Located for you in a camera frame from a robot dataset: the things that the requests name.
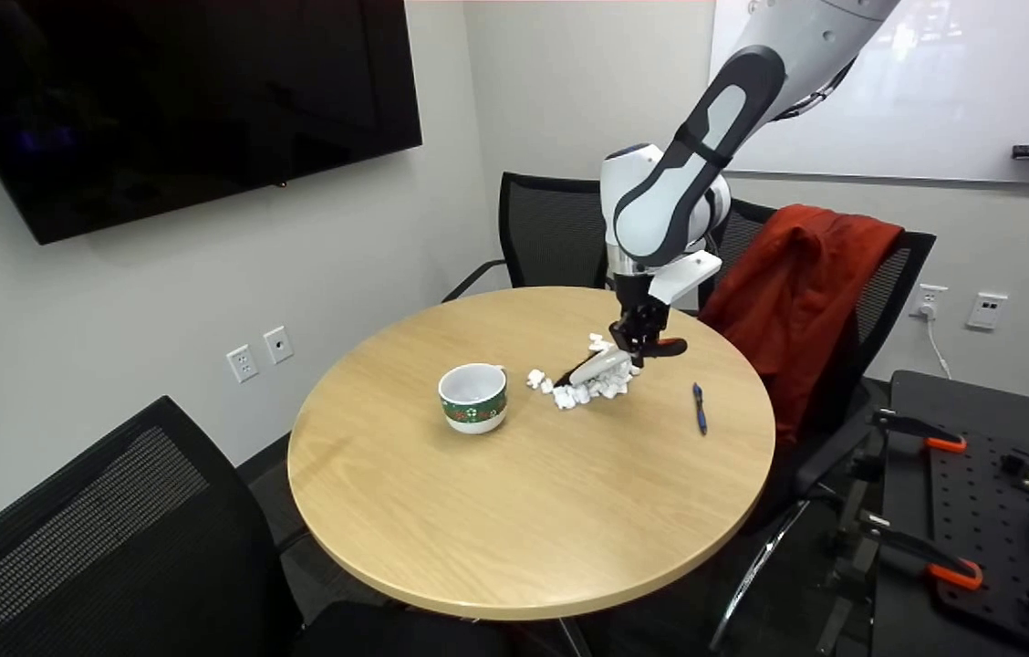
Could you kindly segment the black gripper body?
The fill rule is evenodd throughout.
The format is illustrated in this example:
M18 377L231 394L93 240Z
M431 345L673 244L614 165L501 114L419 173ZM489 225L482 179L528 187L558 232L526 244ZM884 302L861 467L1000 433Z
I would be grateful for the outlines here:
M616 274L614 296L620 302L616 322L608 324L620 345L651 345L661 341L669 324L669 305L651 296L647 274Z

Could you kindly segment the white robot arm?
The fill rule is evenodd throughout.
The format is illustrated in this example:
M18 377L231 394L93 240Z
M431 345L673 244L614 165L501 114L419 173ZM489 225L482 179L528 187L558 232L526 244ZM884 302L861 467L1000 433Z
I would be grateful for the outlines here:
M770 122L828 97L899 0L752 0L735 53L712 72L669 147L624 147L603 162L614 341L651 354L669 305L715 277L708 232L731 212L724 173Z

